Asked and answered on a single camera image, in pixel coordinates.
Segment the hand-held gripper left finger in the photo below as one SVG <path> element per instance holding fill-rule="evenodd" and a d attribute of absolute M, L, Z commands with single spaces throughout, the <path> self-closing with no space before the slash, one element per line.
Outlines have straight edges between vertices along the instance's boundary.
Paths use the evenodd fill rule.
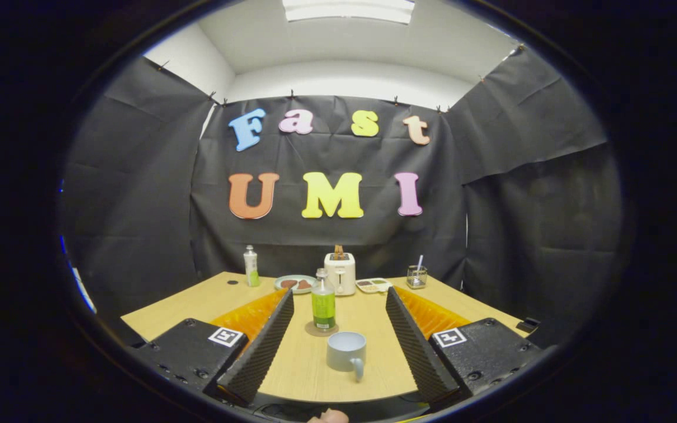
<path fill-rule="evenodd" d="M 275 291 L 206 323 L 183 321 L 137 348 L 134 358 L 191 392 L 249 406 L 294 314 L 294 295 Z"/>

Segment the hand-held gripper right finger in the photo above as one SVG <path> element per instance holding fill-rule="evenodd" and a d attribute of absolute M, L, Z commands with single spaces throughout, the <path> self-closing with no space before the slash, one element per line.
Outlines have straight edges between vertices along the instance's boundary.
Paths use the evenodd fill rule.
<path fill-rule="evenodd" d="M 449 406 L 522 372 L 543 349 L 497 321 L 470 322 L 401 287 L 385 310 L 422 400 Z"/>

